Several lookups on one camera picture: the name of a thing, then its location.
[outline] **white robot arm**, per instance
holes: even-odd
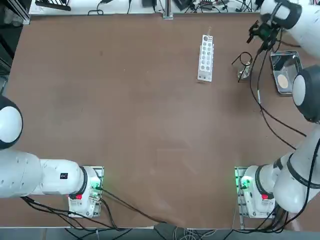
[[[287,0],[265,0],[261,19],[286,29],[310,55],[320,59],[320,6],[298,5]],[[284,210],[298,213],[306,201],[308,179],[316,145],[320,139],[320,66],[307,67],[296,76],[294,104],[314,130],[298,146],[273,164],[250,166],[241,179],[249,216],[265,218],[277,202]],[[317,157],[308,201],[320,191],[320,159]]]
[[[95,169],[70,160],[39,159],[8,149],[18,141],[22,130],[19,108],[0,96],[0,198],[68,195],[71,212],[93,217],[99,201],[96,187],[102,186]]]

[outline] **floor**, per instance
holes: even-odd
[[[158,231],[163,235],[166,240],[172,240],[172,234],[174,227],[168,224],[161,224],[157,226]],[[222,240],[230,230],[218,230],[213,236],[205,237],[205,240]],[[73,230],[77,236],[85,235],[85,232],[79,230]],[[179,240],[183,234],[183,230],[179,229],[177,233],[177,239]],[[99,233],[100,240],[112,240],[119,236],[120,234],[116,231],[104,231]],[[284,231],[281,234],[274,233],[251,233],[251,234],[241,234],[233,232],[228,240],[299,240],[308,239],[315,240],[319,239],[320,232],[292,232]],[[11,228],[11,229],[0,229],[0,240],[74,240],[75,237],[71,236],[63,228]],[[86,238],[85,240],[96,240],[97,235],[93,234]],[[134,229],[130,233],[118,238],[121,240],[161,240],[162,238],[151,229]]]

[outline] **black cable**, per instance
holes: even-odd
[[[320,138],[319,138],[318,142],[316,143],[316,146],[315,146],[315,149],[314,149],[314,152],[313,152],[313,157],[312,157],[311,166],[310,166],[310,172],[309,172],[309,179],[308,179],[308,184],[307,184],[307,187],[306,187],[305,201],[304,201],[304,204],[303,204],[301,210],[297,213],[297,215],[295,215],[289,221],[285,221],[283,226],[278,228],[276,231],[284,228],[286,225],[291,223],[293,220],[297,219],[304,212],[304,210],[306,209],[307,203],[308,203],[308,200],[309,200],[312,175],[314,173],[314,167],[315,167],[316,159],[317,159],[317,156],[318,156],[319,147],[320,147]]]
[[[241,234],[251,234],[251,233],[254,233],[254,232],[259,232],[259,228],[265,224],[265,222],[270,218],[270,216],[272,214],[274,214],[275,210],[278,208],[279,206],[275,206],[274,209],[272,210],[272,212],[269,213],[269,215],[263,220],[263,222],[260,223],[259,226],[257,226],[255,229],[242,229],[242,231],[238,231],[238,230],[235,230],[233,229],[233,231],[237,232],[237,233],[241,233]]]
[[[161,0],[159,0],[162,10],[165,12],[164,6],[162,5]]]
[[[272,23],[272,21],[274,20],[275,15],[277,14],[279,8],[282,6],[282,2],[278,2],[277,5],[275,6],[275,8],[273,9],[271,16],[269,18],[269,21]]]
[[[115,224],[115,221],[114,221],[114,218],[112,217],[112,214],[111,214],[111,210],[110,210],[110,207],[109,205],[106,203],[105,200],[103,200],[102,198],[100,199],[100,201],[103,203],[103,205],[105,206],[106,210],[108,211],[108,215],[109,215],[109,218],[110,218],[110,222],[111,222],[111,225],[112,227],[114,227],[116,230],[118,231],[121,231],[121,229],[119,229],[117,227],[117,225]]]
[[[129,0],[129,7],[128,7],[128,11],[126,12],[126,14],[129,14],[130,7],[131,7],[131,1],[132,1],[132,0]]]
[[[199,3],[199,6],[200,6],[201,13],[203,14],[203,13],[204,13],[204,11],[202,10],[201,2]]]
[[[124,233],[122,233],[122,234],[120,234],[119,236],[116,236],[115,238],[112,238],[112,240],[116,240],[116,239],[119,239],[119,238],[121,238],[123,235],[126,235],[127,233],[129,233],[130,231],[132,231],[133,229],[131,228],[131,229],[129,229],[128,231],[126,231],[126,232],[124,232]]]
[[[226,12],[228,13],[228,6],[225,4],[224,0],[221,0],[222,4],[224,5],[224,9],[226,9]]]
[[[73,232],[69,231],[67,228],[65,228],[64,230],[66,230],[69,234],[71,234],[72,236],[74,236],[76,239],[78,239],[78,240],[84,240],[82,237],[78,237],[78,236],[75,235]]]
[[[96,10],[90,10],[90,11],[88,11],[88,16],[90,15],[90,13],[96,13],[97,15],[103,15],[104,14],[104,11],[102,11],[101,9],[99,9],[99,5],[100,4],[102,4],[103,3],[103,1],[100,1],[99,3],[98,3],[98,5],[96,6]]]
[[[105,228],[105,229],[101,229],[101,230],[98,229],[98,233],[104,232],[104,231],[110,231],[110,230],[114,230],[114,229],[112,229],[112,228]],[[90,236],[90,235],[92,235],[92,234],[95,234],[95,233],[96,233],[96,231],[94,231],[94,232],[89,232],[89,233],[87,233],[86,235],[83,235],[81,238],[83,239],[83,238],[85,238],[85,237],[87,237],[87,236]]]
[[[279,39],[279,44],[278,44],[278,47],[276,48],[276,50],[275,51],[273,51],[273,52],[278,52],[278,50],[279,50],[279,48],[280,48],[280,46],[281,46],[281,43],[282,43],[282,35],[283,35],[283,28],[280,28],[280,39]]]
[[[258,80],[257,80],[257,83],[256,83],[257,93],[260,92],[259,83],[260,83],[261,73],[262,73],[262,70],[263,70],[263,67],[264,67],[264,64],[265,64],[265,60],[266,60],[267,54],[268,54],[268,52],[265,51],[265,55],[264,55],[264,58],[263,58],[263,61],[262,61],[262,65],[261,65],[261,68],[260,68],[260,71],[259,71],[259,75],[258,75]],[[255,95],[254,95],[254,92],[253,92],[253,89],[252,89],[252,80],[251,80],[251,79],[252,79],[252,78],[251,78],[251,76],[250,76],[250,89],[251,89],[252,95],[253,95],[254,98],[255,98]],[[288,143],[286,140],[284,140],[282,137],[280,137],[280,136],[272,129],[272,127],[270,126],[270,124],[268,123],[268,121],[267,121],[267,119],[266,119],[266,116],[265,116],[265,114],[264,114],[264,111],[265,111],[265,110],[264,110],[264,108],[262,107],[260,101],[259,101],[259,106],[260,106],[260,112],[261,112],[261,114],[262,114],[262,117],[263,117],[263,119],[264,119],[267,127],[270,129],[270,131],[271,131],[278,139],[280,139],[283,143],[287,144],[289,147],[291,147],[292,149],[296,150],[296,148],[295,148],[293,145],[291,145],[291,144]]]
[[[277,39],[276,41],[277,41],[277,42],[280,42],[280,43],[282,43],[283,45],[288,46],[288,47],[301,48],[301,46],[300,46],[300,45],[287,43],[287,42],[282,41],[282,40],[279,40],[279,39]]]
[[[76,220],[75,218],[71,217],[71,216],[68,216],[66,214],[63,214],[63,213],[57,213],[57,212],[54,212],[52,210],[44,210],[44,209],[41,209],[41,208],[38,208],[38,207],[35,207],[33,205],[31,205],[31,203],[29,202],[29,197],[21,197],[25,202],[26,204],[28,204],[31,208],[35,209],[35,210],[38,210],[40,212],[44,212],[44,213],[49,213],[49,214],[55,214],[57,216],[59,216],[60,218],[62,218],[66,223],[68,223],[71,227],[73,227],[74,229],[77,229],[77,230],[86,230],[88,232],[94,232],[95,230],[93,229],[88,229],[88,228],[85,228],[78,220]],[[77,228],[76,226],[74,226],[71,222],[69,222],[68,220],[64,219],[63,217],[61,216],[64,216],[66,218],[69,218],[73,221],[75,221],[80,227],[81,229]]]
[[[94,223],[96,223],[96,224],[100,224],[100,225],[105,226],[105,227],[107,227],[107,228],[112,228],[111,226],[109,226],[109,225],[107,225],[107,224],[105,224],[105,223],[103,223],[103,222],[94,220],[94,219],[92,219],[92,218],[90,218],[90,217],[84,216],[84,215],[79,214],[79,213],[77,213],[77,212],[69,211],[69,210],[57,209],[57,208],[54,208],[54,207],[50,207],[50,206],[47,206],[47,205],[38,203],[38,202],[36,202],[35,200],[33,200],[32,198],[29,198],[29,199],[31,200],[31,201],[29,202],[30,204],[33,204],[33,205],[36,205],[36,206],[39,206],[39,207],[42,207],[42,208],[45,208],[45,209],[48,209],[48,210],[52,210],[52,211],[54,211],[54,212],[67,213],[68,215],[69,215],[69,214],[77,215],[77,216],[79,216],[79,217],[82,217],[82,218],[84,218],[84,219],[87,219],[87,220],[89,220],[89,221],[91,221],[91,222],[94,222]]]
[[[129,209],[134,210],[134,211],[140,213],[141,215],[145,216],[146,218],[148,218],[148,219],[150,219],[150,220],[152,220],[152,221],[155,221],[155,222],[157,222],[157,223],[160,223],[160,224],[166,224],[165,221],[158,220],[158,219],[156,219],[156,218],[154,218],[154,217],[152,217],[152,216],[149,216],[149,215],[145,214],[144,212],[140,211],[139,209],[135,208],[134,206],[130,205],[129,203],[123,201],[122,199],[120,199],[119,197],[117,197],[116,195],[114,195],[113,193],[111,193],[111,192],[109,192],[109,191],[107,191],[107,190],[105,190],[105,189],[103,189],[103,188],[101,188],[101,187],[97,187],[96,189],[97,189],[97,190],[101,190],[101,191],[105,192],[106,194],[112,196],[112,197],[115,198],[116,200],[118,200],[118,201],[120,201],[121,203],[125,204]]]
[[[233,232],[234,230],[231,229],[230,232],[223,238],[223,240],[226,240],[230,236],[230,234],[232,234]]]
[[[236,1],[236,2],[239,2],[239,3],[243,4],[243,5],[245,5],[246,9],[248,9],[248,12],[250,12],[250,8],[249,8],[249,6],[247,4],[245,4],[245,0],[244,1],[233,0],[233,1]]]
[[[184,12],[184,13],[186,13],[186,12],[189,10],[189,8],[190,8],[190,5],[188,6],[188,8],[185,10],[185,12]]]
[[[288,220],[288,216],[289,216],[289,212],[287,211],[286,212],[286,217],[285,217],[285,220],[284,220],[284,222],[286,223],[287,222],[287,220]],[[280,233],[282,233],[283,231],[285,230],[285,225],[283,225],[282,227],[281,227],[281,230],[280,231],[274,231],[276,234],[280,234]]]
[[[292,148],[293,150],[297,150],[293,145],[291,145],[290,143],[288,143],[286,140],[284,140],[282,137],[280,137],[273,129],[272,127],[270,126],[270,124],[268,123],[267,119],[266,119],[266,116],[264,114],[264,110],[261,109],[261,114],[262,114],[262,117],[267,125],[267,127],[270,129],[270,131],[278,138],[280,139],[284,144],[288,145],[290,148]]]
[[[219,13],[221,13],[221,11],[216,7],[216,6],[212,6],[214,9],[217,9]]]
[[[255,96],[255,94],[254,94],[254,91],[253,91],[253,89],[252,89],[252,73],[253,73],[253,68],[254,68],[255,62],[256,62],[256,60],[257,60],[257,57],[258,57],[258,53],[257,53],[257,55],[255,56],[254,61],[253,61],[253,63],[252,63],[252,66],[251,66],[251,69],[250,69],[250,78],[249,78],[250,90],[251,90],[251,94],[252,94],[252,96],[253,96],[253,99],[254,99],[255,102],[264,110],[264,112],[265,112],[269,117],[271,117],[273,120],[275,120],[276,122],[282,124],[282,125],[285,126],[286,128],[288,128],[288,129],[290,129],[290,130],[292,130],[292,131],[295,131],[296,133],[298,133],[298,134],[306,137],[307,135],[304,134],[303,132],[301,132],[301,131],[293,128],[292,126],[287,125],[286,123],[284,123],[284,122],[280,121],[279,119],[277,119],[275,116],[271,115],[271,114],[261,105],[261,103],[257,100],[257,98],[256,98],[256,96]]]
[[[156,232],[163,240],[167,240],[167,239],[158,231],[158,229],[156,229],[156,227],[153,227],[153,230],[155,230],[155,232]]]

